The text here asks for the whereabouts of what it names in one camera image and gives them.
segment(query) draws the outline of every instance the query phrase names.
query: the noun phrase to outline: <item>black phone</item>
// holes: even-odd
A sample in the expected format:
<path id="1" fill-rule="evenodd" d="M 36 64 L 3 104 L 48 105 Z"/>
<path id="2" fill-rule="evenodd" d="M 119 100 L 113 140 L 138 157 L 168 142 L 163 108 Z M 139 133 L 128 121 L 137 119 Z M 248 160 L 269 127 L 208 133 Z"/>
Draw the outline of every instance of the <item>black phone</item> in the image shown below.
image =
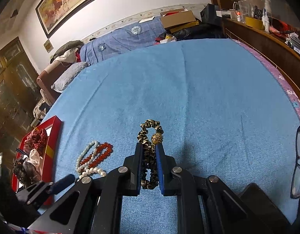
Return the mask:
<path id="1" fill-rule="evenodd" d="M 257 184 L 249 184 L 239 197 L 274 233 L 287 233 L 291 227 L 285 215 Z"/>

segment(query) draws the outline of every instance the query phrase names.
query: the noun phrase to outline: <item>gold bead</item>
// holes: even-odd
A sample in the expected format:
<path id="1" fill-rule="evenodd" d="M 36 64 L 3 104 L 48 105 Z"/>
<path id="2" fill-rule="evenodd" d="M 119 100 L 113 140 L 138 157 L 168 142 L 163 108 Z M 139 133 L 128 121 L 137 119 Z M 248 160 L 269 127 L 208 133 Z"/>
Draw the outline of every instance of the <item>gold bead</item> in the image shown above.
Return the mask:
<path id="1" fill-rule="evenodd" d="M 155 133 L 151 136 L 151 141 L 153 144 L 159 144 L 163 142 L 163 136 L 159 133 Z"/>

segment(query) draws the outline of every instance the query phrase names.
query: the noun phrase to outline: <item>red tray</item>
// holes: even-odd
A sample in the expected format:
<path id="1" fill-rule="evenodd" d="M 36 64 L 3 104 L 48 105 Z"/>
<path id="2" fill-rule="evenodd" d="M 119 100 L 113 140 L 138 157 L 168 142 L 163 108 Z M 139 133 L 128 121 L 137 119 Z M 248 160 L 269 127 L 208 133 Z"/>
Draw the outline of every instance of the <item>red tray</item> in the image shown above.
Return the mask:
<path id="1" fill-rule="evenodd" d="M 61 123 L 62 123 L 62 121 L 57 116 L 53 116 L 35 128 L 37 130 L 46 129 L 47 131 L 49 128 L 51 128 L 50 132 L 47 132 L 47 134 L 49 136 L 48 136 L 47 145 L 45 147 L 44 154 L 43 154 L 43 162 L 41 163 L 43 165 L 42 180 L 44 182 L 52 181 L 51 179 L 52 179 L 53 159 L 54 159 L 55 147 L 56 147 Z M 23 150 L 24 141 L 26 140 L 27 136 L 30 133 L 31 132 L 29 132 L 24 138 L 22 138 L 21 144 L 19 146 L 20 149 Z M 21 154 L 17 152 L 16 159 L 18 159 L 20 157 L 21 157 Z M 15 174 L 13 174 L 12 175 L 12 189 L 16 192 L 18 188 L 19 188 L 19 180 L 17 179 Z M 50 205 L 50 204 L 52 204 L 52 202 L 53 202 L 53 198 L 50 197 L 44 203 L 44 205 Z"/>

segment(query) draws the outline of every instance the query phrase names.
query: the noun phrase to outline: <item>wooden door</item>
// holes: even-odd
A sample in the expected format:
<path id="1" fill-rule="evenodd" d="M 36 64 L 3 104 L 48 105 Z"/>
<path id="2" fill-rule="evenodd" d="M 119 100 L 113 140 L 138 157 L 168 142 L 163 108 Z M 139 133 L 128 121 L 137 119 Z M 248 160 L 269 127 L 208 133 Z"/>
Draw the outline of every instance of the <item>wooden door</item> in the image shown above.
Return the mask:
<path id="1" fill-rule="evenodd" d="M 32 129 L 33 108 L 41 98 L 36 78 L 18 38 L 0 51 L 0 152 L 10 170 L 15 149 Z"/>

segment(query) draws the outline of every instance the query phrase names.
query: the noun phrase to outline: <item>logo patch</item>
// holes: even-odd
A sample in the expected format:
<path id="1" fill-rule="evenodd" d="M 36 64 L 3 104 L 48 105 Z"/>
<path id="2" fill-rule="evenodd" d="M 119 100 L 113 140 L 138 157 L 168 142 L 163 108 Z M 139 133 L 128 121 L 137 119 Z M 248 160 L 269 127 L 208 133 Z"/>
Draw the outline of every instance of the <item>logo patch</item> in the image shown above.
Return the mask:
<path id="1" fill-rule="evenodd" d="M 99 47 L 98 47 L 98 50 L 100 52 L 103 52 L 104 50 L 106 49 L 106 45 L 103 43 L 103 44 L 100 44 Z"/>
<path id="2" fill-rule="evenodd" d="M 138 33 L 141 32 L 141 27 L 140 26 L 134 26 L 131 30 L 132 34 L 137 35 Z"/>

